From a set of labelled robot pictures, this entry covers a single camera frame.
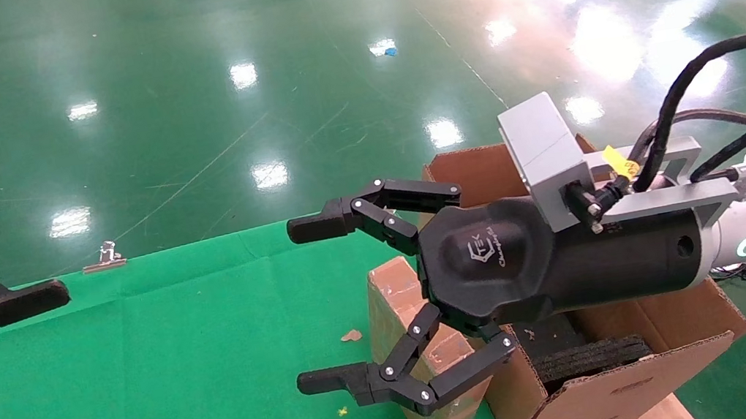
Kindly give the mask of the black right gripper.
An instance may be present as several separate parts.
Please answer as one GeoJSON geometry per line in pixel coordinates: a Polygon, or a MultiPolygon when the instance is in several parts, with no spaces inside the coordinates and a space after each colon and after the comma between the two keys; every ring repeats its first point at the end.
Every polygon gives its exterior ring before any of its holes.
{"type": "Polygon", "coordinates": [[[297,376],[304,395],[344,390],[358,406],[393,402],[432,415],[493,375],[517,341],[498,325],[676,292],[700,279],[701,232],[691,210],[555,232],[531,197],[463,208],[458,183],[376,179],[328,200],[318,214],[287,220],[306,244],[361,231],[417,255],[428,299],[383,363],[350,363],[297,376]],[[400,211],[435,214],[420,230],[400,211]],[[430,381],[412,375],[440,326],[483,326],[485,345],[430,381]]]}

